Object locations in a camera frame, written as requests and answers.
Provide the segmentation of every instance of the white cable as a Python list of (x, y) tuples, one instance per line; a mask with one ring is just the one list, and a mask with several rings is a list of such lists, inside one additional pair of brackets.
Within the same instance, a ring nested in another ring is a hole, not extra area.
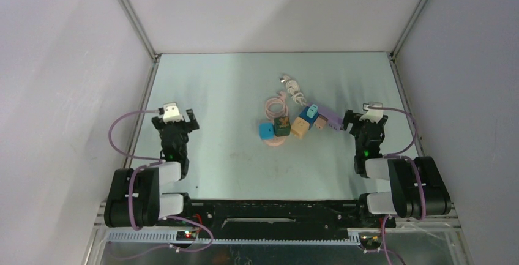
[[(265, 115), (268, 119), (274, 120), (277, 117), (288, 116), (288, 106), (286, 105), (286, 93), (279, 92), (279, 96), (270, 98), (265, 102)], [(282, 108), (278, 112), (271, 111), (270, 107), (275, 104), (281, 104)]]
[(296, 104), (301, 106), (307, 105), (307, 99), (304, 97), (303, 93), (300, 92), (297, 81), (292, 80), (288, 75), (284, 75), (280, 80), (285, 84), (286, 91), (292, 96), (292, 100), (294, 100)]

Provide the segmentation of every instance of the white wall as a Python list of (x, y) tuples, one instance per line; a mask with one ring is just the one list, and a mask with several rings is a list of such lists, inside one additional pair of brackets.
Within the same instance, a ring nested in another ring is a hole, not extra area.
[(476, 264), (517, 264), (519, 1), (431, 0), (397, 65)]
[(79, 264), (151, 62), (117, 0), (0, 0), (0, 24), (0, 263)]
[(131, 0), (159, 53), (391, 51), (418, 0)]

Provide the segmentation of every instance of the white tabletop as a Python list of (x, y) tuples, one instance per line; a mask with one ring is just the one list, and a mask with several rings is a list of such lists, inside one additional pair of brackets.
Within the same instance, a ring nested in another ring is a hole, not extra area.
[[(291, 135), (280, 147), (260, 140), (258, 125), (268, 121), (264, 103), (285, 89), (279, 81), (283, 74), (299, 83), (308, 100), (340, 116), (347, 109), (361, 113), (369, 101), (403, 109), (385, 53), (163, 55), (148, 109), (177, 102), (184, 115), (192, 108), (200, 124), (189, 135), (189, 173), (171, 192), (229, 200), (331, 200), (390, 190), (389, 182), (355, 174), (354, 140), (348, 132), (312, 128), (303, 140)], [(292, 100), (288, 106), (293, 121), (302, 107)], [(383, 154), (411, 141), (405, 116), (385, 114)], [(145, 117), (136, 155), (159, 155), (152, 116)], [(416, 150), (406, 155), (415, 157)], [(134, 160), (132, 168), (142, 163)]]

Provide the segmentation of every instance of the dark green box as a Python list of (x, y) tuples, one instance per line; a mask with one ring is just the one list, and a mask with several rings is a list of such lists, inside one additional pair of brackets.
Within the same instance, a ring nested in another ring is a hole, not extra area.
[(275, 136), (290, 135), (290, 119), (288, 116), (274, 118), (274, 134)]

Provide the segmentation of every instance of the pink round object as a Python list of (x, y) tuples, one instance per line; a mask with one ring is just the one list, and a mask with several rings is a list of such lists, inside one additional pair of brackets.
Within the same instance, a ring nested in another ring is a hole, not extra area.
[(269, 140), (263, 140), (263, 142), (267, 144), (267, 146), (279, 147), (286, 141), (287, 137), (288, 136), (275, 136)]

